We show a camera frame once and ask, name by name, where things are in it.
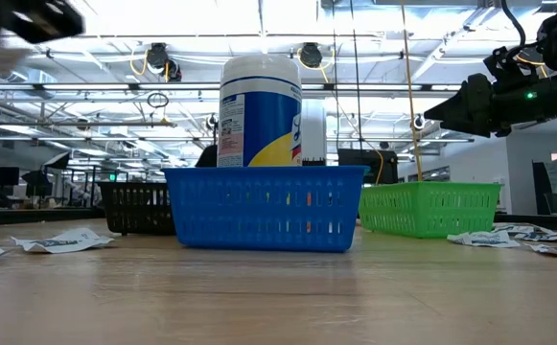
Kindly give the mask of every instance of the plastic basket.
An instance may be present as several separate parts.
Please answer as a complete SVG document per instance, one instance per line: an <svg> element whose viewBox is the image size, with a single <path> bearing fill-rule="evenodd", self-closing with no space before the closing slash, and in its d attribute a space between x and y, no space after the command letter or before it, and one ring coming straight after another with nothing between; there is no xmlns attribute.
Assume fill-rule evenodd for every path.
<svg viewBox="0 0 557 345"><path fill-rule="evenodd" d="M178 240L229 249L350 248L367 167L165 169Z"/></svg>
<svg viewBox="0 0 557 345"><path fill-rule="evenodd" d="M499 184L410 182L364 188L361 225L372 231L417 238L446 238L488 231Z"/></svg>
<svg viewBox="0 0 557 345"><path fill-rule="evenodd" d="M126 234L175 234L166 183L101 182L109 231Z"/></svg>

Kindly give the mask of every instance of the wipes canister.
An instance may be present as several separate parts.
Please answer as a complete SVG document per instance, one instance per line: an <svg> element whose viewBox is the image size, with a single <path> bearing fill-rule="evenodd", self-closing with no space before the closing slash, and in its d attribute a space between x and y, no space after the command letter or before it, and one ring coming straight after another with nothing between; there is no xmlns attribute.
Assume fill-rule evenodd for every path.
<svg viewBox="0 0 557 345"><path fill-rule="evenodd" d="M219 118L219 167L301 166L301 81L290 59L227 61Z"/></svg>

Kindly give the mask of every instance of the green plastic basket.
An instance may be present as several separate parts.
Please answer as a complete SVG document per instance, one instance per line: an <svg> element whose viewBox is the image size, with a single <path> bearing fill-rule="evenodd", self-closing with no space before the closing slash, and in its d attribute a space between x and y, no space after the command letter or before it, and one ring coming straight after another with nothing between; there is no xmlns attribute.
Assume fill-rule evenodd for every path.
<svg viewBox="0 0 557 345"><path fill-rule="evenodd" d="M500 184L410 182L364 188L361 225L416 238L489 231Z"/></svg>

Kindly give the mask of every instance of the blue basket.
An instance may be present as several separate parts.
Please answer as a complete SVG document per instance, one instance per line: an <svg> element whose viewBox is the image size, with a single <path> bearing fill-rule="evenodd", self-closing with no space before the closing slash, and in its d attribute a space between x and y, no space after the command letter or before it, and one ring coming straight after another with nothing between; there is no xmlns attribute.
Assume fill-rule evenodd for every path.
<svg viewBox="0 0 557 345"><path fill-rule="evenodd" d="M164 169L180 243L229 249L350 248L367 167Z"/></svg>

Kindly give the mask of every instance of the table surface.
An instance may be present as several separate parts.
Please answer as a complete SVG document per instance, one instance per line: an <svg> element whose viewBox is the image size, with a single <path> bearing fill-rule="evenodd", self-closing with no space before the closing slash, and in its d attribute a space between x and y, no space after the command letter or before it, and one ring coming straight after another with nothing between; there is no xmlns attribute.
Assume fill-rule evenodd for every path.
<svg viewBox="0 0 557 345"><path fill-rule="evenodd" d="M0 344L551 344L557 257L358 229L346 254L212 251L175 238L27 254L105 221L0 226Z"/></svg>

